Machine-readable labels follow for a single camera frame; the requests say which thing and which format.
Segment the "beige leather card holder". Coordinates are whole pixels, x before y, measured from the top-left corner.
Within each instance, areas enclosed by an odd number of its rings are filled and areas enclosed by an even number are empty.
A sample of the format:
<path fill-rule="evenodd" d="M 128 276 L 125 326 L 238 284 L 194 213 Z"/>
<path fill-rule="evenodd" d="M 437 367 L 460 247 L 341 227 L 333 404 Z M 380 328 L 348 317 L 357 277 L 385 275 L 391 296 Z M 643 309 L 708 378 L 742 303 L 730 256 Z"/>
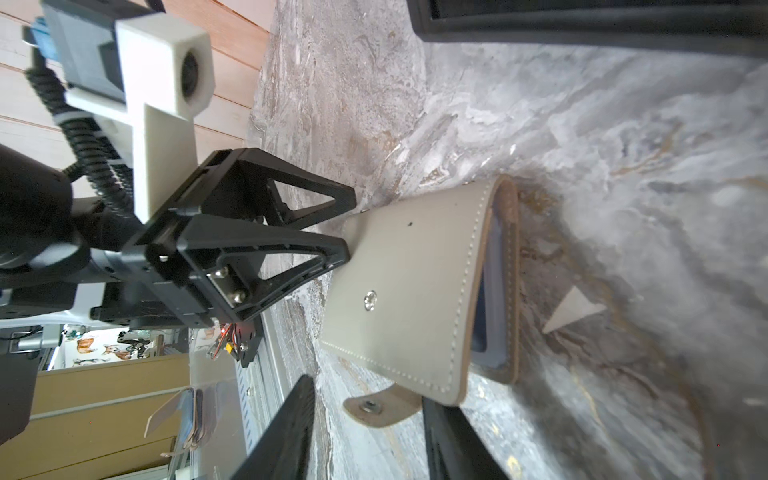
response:
<path fill-rule="evenodd" d="M 424 401 L 456 407 L 470 374 L 519 376 L 519 205 L 507 175 L 428 193 L 350 217 L 351 260 L 325 306 L 322 345 L 388 379 L 344 402 L 385 428 Z"/>

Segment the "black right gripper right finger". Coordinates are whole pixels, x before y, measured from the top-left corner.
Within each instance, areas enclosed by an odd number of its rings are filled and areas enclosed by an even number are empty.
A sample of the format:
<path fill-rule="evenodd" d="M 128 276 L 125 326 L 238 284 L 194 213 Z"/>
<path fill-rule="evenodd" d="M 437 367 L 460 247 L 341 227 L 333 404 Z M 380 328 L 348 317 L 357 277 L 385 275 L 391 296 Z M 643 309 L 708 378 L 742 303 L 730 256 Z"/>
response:
<path fill-rule="evenodd" d="M 459 407 L 427 398 L 422 405 L 430 479 L 507 480 Z"/>

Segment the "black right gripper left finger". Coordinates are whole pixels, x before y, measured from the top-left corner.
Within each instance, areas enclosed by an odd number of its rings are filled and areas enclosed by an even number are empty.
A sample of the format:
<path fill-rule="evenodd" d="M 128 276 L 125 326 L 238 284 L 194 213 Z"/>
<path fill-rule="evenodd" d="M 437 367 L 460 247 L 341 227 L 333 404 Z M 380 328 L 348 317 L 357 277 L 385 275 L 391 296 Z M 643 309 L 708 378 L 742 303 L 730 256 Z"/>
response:
<path fill-rule="evenodd" d="M 306 479 L 315 403 L 314 380 L 302 375 L 232 479 Z"/>

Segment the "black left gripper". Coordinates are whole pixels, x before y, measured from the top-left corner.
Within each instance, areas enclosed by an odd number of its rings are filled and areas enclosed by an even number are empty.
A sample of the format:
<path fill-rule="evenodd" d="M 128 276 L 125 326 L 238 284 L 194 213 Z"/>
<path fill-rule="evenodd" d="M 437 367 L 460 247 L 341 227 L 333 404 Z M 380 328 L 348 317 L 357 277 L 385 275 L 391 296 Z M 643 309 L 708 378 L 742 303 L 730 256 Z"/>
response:
<path fill-rule="evenodd" d="M 302 230 L 356 205 L 353 188 L 263 150 L 215 152 L 120 251 L 93 251 L 93 265 L 122 279 L 90 315 L 133 330 L 218 323 L 215 354 L 246 367 L 261 312 L 350 260 L 343 239 Z"/>

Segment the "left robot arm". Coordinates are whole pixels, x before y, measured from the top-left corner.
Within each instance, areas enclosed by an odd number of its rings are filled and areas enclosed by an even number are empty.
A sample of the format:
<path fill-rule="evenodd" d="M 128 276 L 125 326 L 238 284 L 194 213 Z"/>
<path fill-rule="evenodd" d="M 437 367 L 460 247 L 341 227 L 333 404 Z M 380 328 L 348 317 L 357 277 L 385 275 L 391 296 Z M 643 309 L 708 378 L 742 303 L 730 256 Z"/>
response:
<path fill-rule="evenodd" d="M 14 352 L 14 321 L 40 326 L 78 288 L 104 297 L 90 320 L 208 328 L 256 319 L 298 287 L 345 264 L 344 240 L 314 226 L 351 211 L 353 188 L 258 148 L 219 150 L 148 221 L 75 199 L 61 171 L 1 151 L 1 437 L 27 427 L 37 369 Z"/>

